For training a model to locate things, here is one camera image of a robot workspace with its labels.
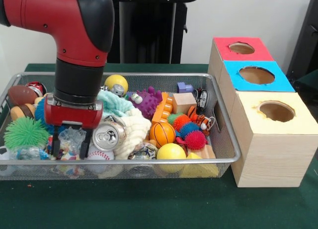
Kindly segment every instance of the wire basket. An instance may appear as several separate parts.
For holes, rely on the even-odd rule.
[[[113,73],[106,73],[105,79]],[[214,116],[214,124],[207,137],[216,159],[185,160],[0,160],[0,180],[67,180],[67,179],[137,179],[137,178],[194,178],[221,177],[230,163],[239,159],[240,148],[216,80],[208,74],[121,74],[129,84],[129,91],[147,89],[177,92],[177,83],[185,82],[208,92],[203,114]],[[54,91],[54,73],[22,73],[14,76],[0,97],[0,146],[11,122],[11,104],[7,91],[13,85],[31,81],[43,83],[48,92]]]

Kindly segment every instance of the red square top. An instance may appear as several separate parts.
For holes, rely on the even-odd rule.
[[[260,38],[214,38],[214,41],[223,61],[274,61]]]

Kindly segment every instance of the purple spiky toy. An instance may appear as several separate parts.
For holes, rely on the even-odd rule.
[[[161,91],[156,92],[155,89],[150,86],[148,92],[146,89],[137,91],[137,93],[132,94],[128,100],[133,103],[134,107],[142,112],[143,117],[151,120],[157,106],[162,102],[162,94]]]

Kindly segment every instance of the stacked wooden boxes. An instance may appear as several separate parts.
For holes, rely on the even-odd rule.
[[[239,146],[238,187],[298,187],[318,124],[259,38],[215,38],[209,64]]]

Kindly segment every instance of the green spiky ball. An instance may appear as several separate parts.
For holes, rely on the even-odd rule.
[[[21,117],[11,122],[4,134],[4,144],[8,149],[18,146],[44,146],[49,133],[41,121],[29,117]]]
[[[181,115],[183,115],[183,113],[171,114],[170,116],[168,116],[167,121],[169,122],[169,124],[172,125],[176,118]]]

